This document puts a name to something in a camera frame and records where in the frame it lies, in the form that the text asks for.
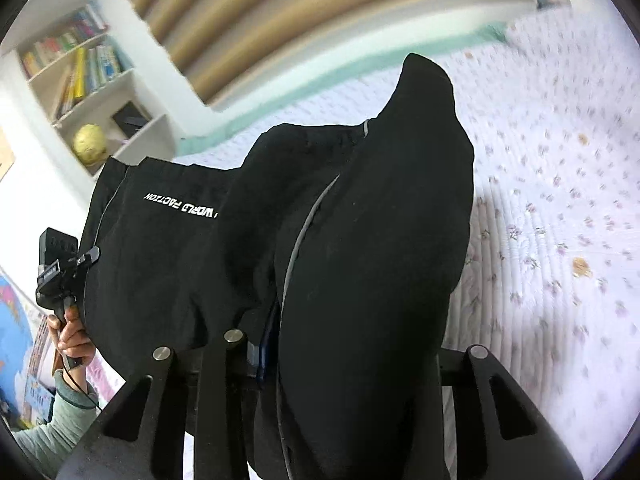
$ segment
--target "white lettering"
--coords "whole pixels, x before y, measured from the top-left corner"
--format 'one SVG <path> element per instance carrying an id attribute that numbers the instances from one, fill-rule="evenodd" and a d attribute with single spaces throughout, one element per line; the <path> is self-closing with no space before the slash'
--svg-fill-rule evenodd
<path id="1" fill-rule="evenodd" d="M 204 216 L 206 218 L 217 218 L 218 216 L 218 213 L 216 213 L 212 207 L 207 207 L 205 205 L 193 205 L 188 202 L 183 205 L 182 200 L 171 198 L 170 196 L 147 193 L 144 200 L 152 200 L 153 202 L 167 205 L 173 209 L 180 209 L 182 212 L 192 215 Z"/>

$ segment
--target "teal blanket edge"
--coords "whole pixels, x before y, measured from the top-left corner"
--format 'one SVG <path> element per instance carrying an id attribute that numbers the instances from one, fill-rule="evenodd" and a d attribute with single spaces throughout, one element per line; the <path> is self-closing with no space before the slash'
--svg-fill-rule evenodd
<path id="1" fill-rule="evenodd" d="M 478 30 L 462 36 L 452 36 L 438 41 L 419 43 L 383 54 L 365 57 L 353 63 L 340 66 L 330 72 L 313 79 L 303 87 L 280 96 L 272 101 L 261 104 L 249 113 L 229 121 L 227 124 L 209 135 L 201 137 L 188 137 L 178 142 L 177 156 L 193 155 L 201 153 L 209 148 L 230 139 L 235 134 L 244 130 L 255 121 L 274 113 L 274 111 L 284 108 L 300 99 L 317 94 L 318 92 L 331 88 L 347 79 L 352 79 L 366 75 L 376 70 L 384 70 L 391 66 L 399 65 L 411 52 L 425 57 L 443 56 L 463 48 L 478 46 L 483 43 L 501 42 L 506 43 L 505 30 L 507 24 L 504 22 L 490 23 Z"/>

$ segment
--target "mattress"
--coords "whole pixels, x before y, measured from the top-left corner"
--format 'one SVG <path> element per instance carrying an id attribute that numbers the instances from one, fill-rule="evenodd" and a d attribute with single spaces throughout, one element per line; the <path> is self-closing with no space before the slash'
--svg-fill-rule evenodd
<path id="1" fill-rule="evenodd" d="M 640 412 L 640 49 L 619 16 L 568 8 L 516 20 L 504 39 L 434 58 L 476 152 L 444 346 L 486 345 L 590 479 Z M 234 168 L 276 124 L 361 123 L 400 69 L 341 82 L 177 162 Z M 122 384 L 100 359 L 90 373 L 106 399 Z M 455 478 L 448 391 L 444 411 Z"/>

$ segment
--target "black grip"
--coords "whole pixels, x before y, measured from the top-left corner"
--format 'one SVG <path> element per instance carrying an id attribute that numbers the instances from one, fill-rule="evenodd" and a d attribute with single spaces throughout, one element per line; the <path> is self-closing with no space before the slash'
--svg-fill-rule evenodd
<path id="1" fill-rule="evenodd" d="M 56 314 L 56 317 L 58 318 L 59 322 L 60 322 L 60 328 L 58 330 L 58 336 L 60 336 L 60 333 L 63 331 L 64 327 L 66 326 L 66 319 L 65 319 L 65 310 L 70 307 L 71 305 L 75 304 L 75 299 L 72 297 L 67 297 L 64 299 L 64 301 L 62 302 L 62 304 L 60 304 L 60 306 L 57 306 L 54 309 L 54 312 Z M 62 361 L 65 365 L 66 371 L 70 371 L 73 370 L 74 368 L 78 368 L 79 366 L 82 365 L 82 358 L 81 357 L 68 357 L 64 354 L 62 355 Z"/>

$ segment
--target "black cloth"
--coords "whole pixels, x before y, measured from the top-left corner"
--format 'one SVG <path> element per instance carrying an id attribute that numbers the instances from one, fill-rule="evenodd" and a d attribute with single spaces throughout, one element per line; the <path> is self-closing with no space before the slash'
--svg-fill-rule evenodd
<path id="1" fill-rule="evenodd" d="M 462 270 L 472 162 L 449 78 L 415 54 L 366 128 L 281 124 L 231 171 L 110 160 L 81 241 L 102 253 L 82 320 L 124 376 L 157 346 L 195 348 L 229 328 L 259 346 L 306 216 L 338 176 L 282 312 L 286 441 L 297 479 L 399 478 L 422 363 Z M 273 373 L 245 412 L 252 465 L 285 478 Z"/>

